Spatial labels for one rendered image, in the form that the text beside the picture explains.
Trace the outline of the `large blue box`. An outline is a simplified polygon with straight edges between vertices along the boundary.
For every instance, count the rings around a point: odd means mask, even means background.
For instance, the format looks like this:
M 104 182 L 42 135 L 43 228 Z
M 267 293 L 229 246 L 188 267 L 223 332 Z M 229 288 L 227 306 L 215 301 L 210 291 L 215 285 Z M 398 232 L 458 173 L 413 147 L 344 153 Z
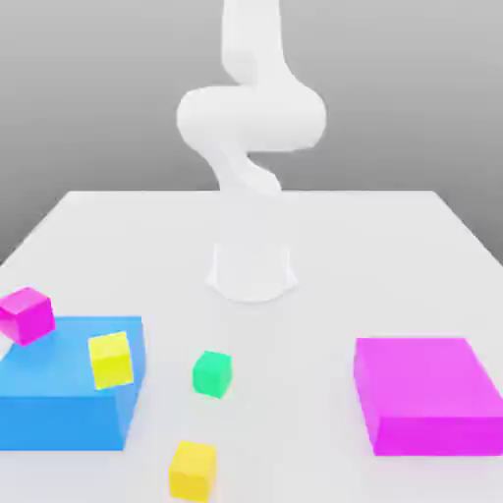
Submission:
M 127 334 L 134 381 L 96 390 L 88 339 Z M 139 316 L 64 316 L 0 360 L 0 451 L 120 451 L 145 375 Z

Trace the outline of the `large magenta box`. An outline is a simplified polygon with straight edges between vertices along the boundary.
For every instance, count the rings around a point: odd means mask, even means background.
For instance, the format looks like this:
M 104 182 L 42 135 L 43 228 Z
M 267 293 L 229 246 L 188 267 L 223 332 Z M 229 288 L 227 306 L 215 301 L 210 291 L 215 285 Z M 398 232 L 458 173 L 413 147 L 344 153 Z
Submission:
M 359 338 L 354 380 L 374 455 L 503 455 L 503 396 L 466 339 Z

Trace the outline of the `small yellow cube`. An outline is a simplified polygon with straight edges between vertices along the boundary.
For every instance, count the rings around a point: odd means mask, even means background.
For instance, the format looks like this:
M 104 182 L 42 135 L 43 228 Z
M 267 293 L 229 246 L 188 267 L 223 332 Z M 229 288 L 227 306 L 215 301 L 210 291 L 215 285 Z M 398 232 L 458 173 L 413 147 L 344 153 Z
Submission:
M 87 344 L 96 390 L 134 382 L 131 350 L 125 331 L 90 337 Z
M 207 503 L 217 469 L 214 446 L 181 441 L 169 466 L 169 491 L 174 498 Z

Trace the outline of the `small green cube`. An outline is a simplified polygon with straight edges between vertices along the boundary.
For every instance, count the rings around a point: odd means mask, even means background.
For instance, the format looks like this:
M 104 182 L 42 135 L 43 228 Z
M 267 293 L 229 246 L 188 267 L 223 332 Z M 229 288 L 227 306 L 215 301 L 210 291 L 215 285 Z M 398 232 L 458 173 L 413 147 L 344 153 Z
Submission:
M 205 351 L 193 367 L 193 388 L 206 396 L 221 399 L 233 377 L 232 357 Z

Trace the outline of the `small magenta cube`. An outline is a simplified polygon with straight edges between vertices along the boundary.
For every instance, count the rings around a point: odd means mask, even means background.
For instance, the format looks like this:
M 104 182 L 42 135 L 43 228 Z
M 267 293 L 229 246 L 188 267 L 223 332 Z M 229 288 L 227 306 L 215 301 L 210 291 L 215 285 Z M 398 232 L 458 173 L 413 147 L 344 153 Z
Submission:
M 0 333 L 26 346 L 56 328 L 51 300 L 31 287 L 0 298 Z

